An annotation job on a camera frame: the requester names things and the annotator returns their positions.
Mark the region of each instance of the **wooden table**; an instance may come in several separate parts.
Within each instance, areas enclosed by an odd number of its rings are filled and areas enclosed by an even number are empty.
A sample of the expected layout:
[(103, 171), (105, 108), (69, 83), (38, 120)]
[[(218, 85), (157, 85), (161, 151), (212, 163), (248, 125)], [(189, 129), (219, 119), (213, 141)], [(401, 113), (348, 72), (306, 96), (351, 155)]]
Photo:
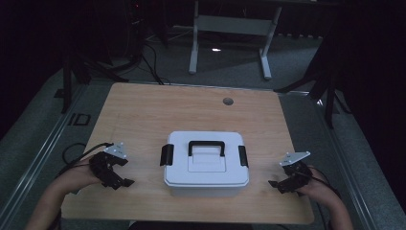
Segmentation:
[[(224, 98), (234, 103), (226, 105)], [(239, 132), (250, 165), (247, 187), (233, 197), (171, 196), (159, 163), (161, 147), (174, 130)], [(117, 191), (93, 185), (66, 196), (66, 219), (297, 224), (314, 219), (306, 196), (282, 195), (268, 184), (286, 178), (279, 162), (294, 151), (274, 92), (116, 83), (87, 148), (103, 142), (124, 142), (129, 162), (114, 170), (135, 183)]]

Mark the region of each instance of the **table leg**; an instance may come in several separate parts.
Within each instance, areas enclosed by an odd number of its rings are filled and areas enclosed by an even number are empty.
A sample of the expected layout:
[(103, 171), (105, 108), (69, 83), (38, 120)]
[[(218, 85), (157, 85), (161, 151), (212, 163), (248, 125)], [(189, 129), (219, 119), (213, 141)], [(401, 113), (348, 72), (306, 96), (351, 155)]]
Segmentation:
[(282, 7), (278, 7), (275, 10), (274, 18), (272, 19), (272, 23), (269, 26), (269, 32), (266, 36), (265, 46), (263, 47), (263, 49), (259, 49), (259, 57), (260, 57), (260, 63), (262, 64), (263, 77), (266, 78), (267, 80), (272, 79), (267, 54), (268, 54), (269, 46), (271, 45), (275, 30), (278, 25), (278, 19), (281, 15), (281, 11), (282, 11)]
[(197, 54), (199, 45), (197, 43), (197, 22), (199, 17), (199, 3), (198, 1), (194, 2), (194, 20), (193, 20), (193, 45), (192, 45), (192, 53), (191, 53), (191, 62), (189, 64), (189, 73), (195, 74), (196, 73), (196, 66), (197, 66)]

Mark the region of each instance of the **metal stand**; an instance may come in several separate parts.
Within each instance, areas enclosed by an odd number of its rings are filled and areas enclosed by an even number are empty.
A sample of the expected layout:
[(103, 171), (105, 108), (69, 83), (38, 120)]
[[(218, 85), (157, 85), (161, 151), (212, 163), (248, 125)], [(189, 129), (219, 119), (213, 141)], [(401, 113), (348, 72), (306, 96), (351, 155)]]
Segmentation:
[(287, 93), (308, 82), (316, 81), (308, 95), (313, 100), (320, 100), (323, 94), (327, 92), (325, 119), (330, 128), (333, 128), (332, 112), (334, 98), (337, 99), (346, 113), (350, 113), (339, 101), (335, 93), (337, 86), (339, 86), (339, 80), (344, 75), (342, 73), (343, 63), (345, 62), (344, 53), (350, 49), (347, 47), (348, 45), (340, 41), (341, 32), (345, 30), (345, 24), (340, 23), (340, 20), (337, 19), (327, 36), (323, 39), (312, 61), (310, 61), (304, 76), (286, 87), (274, 89), (278, 93)]
[(278, 25), (282, 7), (275, 10), (273, 20), (259, 20), (248, 18), (232, 18), (222, 16), (200, 15), (198, 1), (194, 2), (194, 20), (193, 20), (193, 45), (191, 53), (191, 62), (189, 73), (196, 73), (199, 31), (235, 33), (244, 35), (266, 35), (266, 42), (262, 49), (259, 49), (259, 58), (262, 64), (263, 76), (270, 80), (272, 78), (268, 62), (268, 51), (271, 45), (274, 32)]
[(104, 74), (109, 79), (116, 81), (116, 82), (128, 82), (127, 79), (123, 79), (117, 75), (115, 75), (110, 70), (104, 68), (102, 65), (98, 64), (96, 61), (90, 59), (89, 57), (82, 55), (82, 54), (66, 54), (63, 60), (63, 108), (61, 113), (65, 113), (69, 106), (71, 105), (72, 101), (72, 72), (74, 72), (75, 77), (77, 78), (79, 83), (89, 83), (91, 77), (87, 72), (87, 68), (84, 65), (91, 66), (92, 68), (96, 69), (97, 71)]

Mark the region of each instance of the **white plastic box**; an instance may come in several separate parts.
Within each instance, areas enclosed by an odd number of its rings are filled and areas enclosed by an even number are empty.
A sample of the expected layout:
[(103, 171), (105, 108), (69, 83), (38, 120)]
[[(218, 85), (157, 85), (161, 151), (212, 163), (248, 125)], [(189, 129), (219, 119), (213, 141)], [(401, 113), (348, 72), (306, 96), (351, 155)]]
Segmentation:
[(249, 182), (237, 132), (174, 131), (162, 147), (161, 166), (173, 196), (235, 196)]

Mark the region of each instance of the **metal frame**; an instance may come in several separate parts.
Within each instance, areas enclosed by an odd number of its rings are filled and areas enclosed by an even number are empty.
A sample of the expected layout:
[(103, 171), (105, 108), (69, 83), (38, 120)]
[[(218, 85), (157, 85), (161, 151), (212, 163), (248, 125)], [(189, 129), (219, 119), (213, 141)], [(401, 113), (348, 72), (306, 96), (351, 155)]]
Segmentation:
[(189, 73), (196, 73), (197, 55), (199, 45), (197, 42), (199, 31), (235, 33), (245, 35), (265, 35), (266, 41), (262, 49), (259, 49), (259, 58), (262, 65), (263, 77), (267, 80), (272, 79), (271, 70), (267, 54), (271, 45), (274, 32), (278, 25), (282, 7), (277, 7), (273, 20), (259, 20), (248, 18), (233, 18), (222, 16), (209, 16), (199, 14), (199, 3), (194, 2), (194, 20), (193, 20), (193, 45), (191, 53), (191, 62)]

